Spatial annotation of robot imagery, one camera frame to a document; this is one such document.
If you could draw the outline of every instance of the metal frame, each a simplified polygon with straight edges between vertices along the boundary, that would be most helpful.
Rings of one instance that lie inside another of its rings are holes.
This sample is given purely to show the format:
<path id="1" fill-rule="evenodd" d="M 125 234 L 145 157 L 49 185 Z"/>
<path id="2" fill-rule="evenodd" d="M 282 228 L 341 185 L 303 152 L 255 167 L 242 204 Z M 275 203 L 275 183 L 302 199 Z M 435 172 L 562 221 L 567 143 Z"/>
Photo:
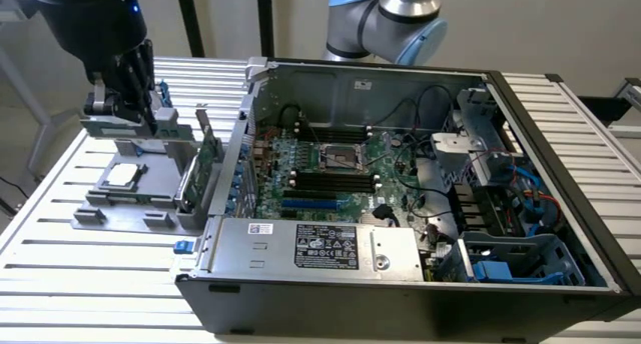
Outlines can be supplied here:
<path id="1" fill-rule="evenodd" d="M 50 144 L 50 141 L 55 137 L 55 131 L 59 126 L 66 122 L 66 120 L 78 115 L 77 110 L 69 109 L 63 110 L 61 113 L 50 115 L 33 93 L 30 92 L 29 86 L 19 74 L 18 68 L 15 68 L 10 57 L 5 50 L 0 47 L 0 69 L 5 72 L 9 78 L 10 85 L 14 88 L 15 93 L 22 100 L 26 109 L 30 112 L 31 117 L 38 123 L 38 130 L 34 135 L 33 145 L 30 147 L 29 158 L 26 159 L 26 171 L 34 178 L 35 182 L 39 180 L 38 166 L 41 164 L 42 155 Z"/>

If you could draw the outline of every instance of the motherboard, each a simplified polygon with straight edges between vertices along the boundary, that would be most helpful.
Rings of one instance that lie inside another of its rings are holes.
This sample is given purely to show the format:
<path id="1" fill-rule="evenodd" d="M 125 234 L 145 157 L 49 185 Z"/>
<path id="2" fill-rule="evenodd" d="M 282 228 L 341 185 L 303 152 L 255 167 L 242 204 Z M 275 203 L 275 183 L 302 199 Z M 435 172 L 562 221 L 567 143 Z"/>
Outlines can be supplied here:
<path id="1" fill-rule="evenodd" d="M 265 128 L 253 159 L 258 176 L 258 219 L 349 222 L 422 229 L 407 206 L 421 211 L 415 153 L 402 147 L 418 140 L 386 131 L 311 132 Z M 374 210 L 390 208 L 394 219 L 378 219 Z"/>

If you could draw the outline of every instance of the cpu socket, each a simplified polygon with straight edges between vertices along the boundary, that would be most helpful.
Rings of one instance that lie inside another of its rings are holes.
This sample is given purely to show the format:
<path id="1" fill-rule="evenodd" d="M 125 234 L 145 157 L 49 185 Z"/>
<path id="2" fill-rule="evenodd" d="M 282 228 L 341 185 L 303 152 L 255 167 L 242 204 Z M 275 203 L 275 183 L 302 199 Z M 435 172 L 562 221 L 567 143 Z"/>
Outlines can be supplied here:
<path id="1" fill-rule="evenodd" d="M 359 145 L 319 145 L 318 153 L 319 168 L 362 170 Z"/>

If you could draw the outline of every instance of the power supply label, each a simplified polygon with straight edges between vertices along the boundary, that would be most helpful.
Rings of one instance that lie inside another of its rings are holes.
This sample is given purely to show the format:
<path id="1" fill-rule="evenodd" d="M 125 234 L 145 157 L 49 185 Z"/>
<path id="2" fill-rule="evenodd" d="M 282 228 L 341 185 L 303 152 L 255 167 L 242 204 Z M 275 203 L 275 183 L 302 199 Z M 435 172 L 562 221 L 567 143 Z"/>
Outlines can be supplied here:
<path id="1" fill-rule="evenodd" d="M 297 225 L 293 264 L 307 269 L 358 270 L 353 226 Z"/>

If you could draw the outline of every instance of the blue latch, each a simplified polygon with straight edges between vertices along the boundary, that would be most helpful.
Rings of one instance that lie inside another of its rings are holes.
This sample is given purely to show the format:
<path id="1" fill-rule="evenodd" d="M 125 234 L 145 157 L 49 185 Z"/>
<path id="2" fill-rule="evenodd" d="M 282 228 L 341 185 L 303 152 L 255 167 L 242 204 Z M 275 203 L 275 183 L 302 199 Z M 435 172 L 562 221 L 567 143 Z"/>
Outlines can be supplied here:
<path id="1" fill-rule="evenodd" d="M 162 107 L 173 107 L 171 97 L 169 96 L 169 85 L 167 83 L 159 81 L 159 96 L 162 98 Z"/>
<path id="2" fill-rule="evenodd" d="M 193 254 L 193 242 L 181 240 L 173 245 L 173 253 L 177 255 Z"/>
<path id="3" fill-rule="evenodd" d="M 479 282 L 508 282 L 514 284 L 562 284 L 562 273 L 551 273 L 542 278 L 514 278 L 503 261 L 479 261 L 471 265 L 472 275 Z"/>

